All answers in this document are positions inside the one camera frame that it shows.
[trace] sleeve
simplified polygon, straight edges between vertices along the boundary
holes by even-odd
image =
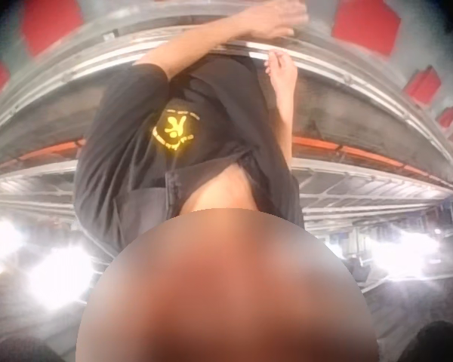
[[[114,241],[104,239],[120,237],[114,199],[128,175],[128,150],[143,123],[165,106],[168,89],[158,66],[130,66],[111,81],[100,101],[75,172],[75,213],[95,241],[109,244]]]

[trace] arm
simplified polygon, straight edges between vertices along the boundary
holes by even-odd
[[[282,51],[270,51],[265,62],[266,73],[276,95],[279,111],[276,136],[289,168],[292,161],[292,125],[294,122],[294,91],[297,82],[297,67],[290,56]]]
[[[156,64],[171,79],[220,44],[244,35],[256,38],[293,35],[291,27],[306,19],[306,7],[298,0],[267,2],[231,17],[197,26],[149,51],[135,64]]]

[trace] steel beam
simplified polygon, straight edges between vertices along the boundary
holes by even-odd
[[[376,210],[399,210],[416,207],[435,206],[431,204],[397,204],[397,205],[373,205],[373,206],[351,206],[351,207],[304,207],[303,213],[339,213],[348,211],[376,211]]]
[[[359,217],[371,217],[377,215],[389,215],[393,213],[414,213],[426,210],[425,207],[417,207],[403,210],[378,210],[365,213],[338,213],[334,215],[307,215],[304,216],[304,221],[325,220],[325,219],[353,219]]]
[[[144,12],[143,21],[154,21],[181,15],[221,15],[227,16],[243,9],[247,4],[220,3],[212,4],[204,2],[170,2],[168,7],[156,3],[144,5],[141,9],[131,12],[137,16],[137,12]],[[106,28],[107,19],[101,19],[101,33],[109,31]],[[118,24],[114,18],[110,19],[111,24],[117,29]],[[89,24],[89,29],[97,28],[97,24]],[[95,72],[124,63],[131,63],[141,57],[145,51],[157,47],[159,44],[169,40],[178,33],[183,32],[191,26],[170,26],[163,29],[148,30],[135,34],[125,35],[113,40],[96,44],[85,49],[72,57],[54,64],[53,69],[43,69],[38,79],[30,82],[29,86],[15,90],[12,101],[5,100],[2,104],[8,104],[7,109],[2,110],[0,115],[0,127],[31,102],[43,97],[45,94],[59,88],[68,81],[72,81]],[[82,41],[87,40],[85,31],[77,36]],[[318,45],[311,44],[307,39],[314,35],[305,31],[299,32],[299,37],[289,39],[285,42],[284,50],[294,58],[297,66],[307,72],[313,72],[333,81],[345,84],[352,90],[363,94],[380,107],[386,109],[400,121],[421,133],[444,157],[453,165],[453,150],[448,140],[443,136],[441,130],[436,128],[429,115],[416,108],[413,102],[407,100],[402,92],[395,87],[390,80],[370,67],[365,71],[359,64],[366,64],[365,60],[358,58],[355,54],[346,55],[343,48],[339,48],[333,41],[329,43],[329,50],[319,49]],[[221,54],[241,54],[258,59],[266,59],[267,51],[277,48],[271,44],[262,44],[252,41],[233,41],[215,50]]]

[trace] person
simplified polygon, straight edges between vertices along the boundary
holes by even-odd
[[[321,241],[223,208],[170,219],[111,262],[75,360],[377,362],[377,346],[359,287]]]
[[[430,322],[408,343],[397,362],[453,362],[453,324]]]
[[[167,219],[224,207],[303,228],[289,170],[294,62],[281,51],[265,62],[281,120],[274,132],[253,64],[207,54],[242,36],[293,35],[307,18],[298,0],[256,5],[173,38],[118,75],[75,174],[75,212],[85,233],[117,255]]]

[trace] metal frame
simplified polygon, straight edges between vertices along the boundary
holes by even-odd
[[[146,19],[157,20],[174,16],[179,17],[182,11],[186,11],[185,14],[188,15],[225,16],[237,12],[245,6],[247,6],[245,3],[232,2],[215,2],[213,4],[210,2],[182,2],[170,3],[168,5],[148,5],[142,8],[141,11],[145,11],[145,9],[149,10]],[[3,112],[0,114],[0,127],[6,124],[23,107],[43,97],[45,94],[58,89],[63,84],[94,72],[99,72],[100,70],[133,62],[141,57],[145,51],[162,44],[188,28],[190,26],[171,26],[164,29],[125,35],[111,41],[99,43],[75,54],[73,57],[59,62],[51,69],[42,72],[42,75],[35,81],[32,81],[29,86],[24,86],[20,91],[15,89],[16,93],[12,97],[14,100],[5,102],[9,103],[9,107],[2,110]],[[288,39],[289,44],[282,46],[293,56],[294,61],[300,69],[314,72],[332,81],[345,84],[354,91],[367,96],[392,115],[421,133],[453,165],[453,150],[448,140],[442,135],[441,130],[436,127],[428,114],[416,109],[415,105],[404,97],[402,92],[396,89],[394,84],[390,83],[389,79],[382,77],[379,72],[377,73],[378,77],[374,78],[372,74],[363,72],[360,69],[361,67],[350,63],[346,57],[340,57],[332,51],[330,51],[330,54],[326,51],[320,51],[319,47],[301,40],[302,37],[300,35],[298,39]],[[257,59],[266,59],[267,51],[271,48],[277,47],[271,44],[261,44],[251,41],[233,41],[217,48],[214,52],[220,54],[240,54]],[[355,56],[351,54],[351,57],[352,59],[350,61],[352,62]]]

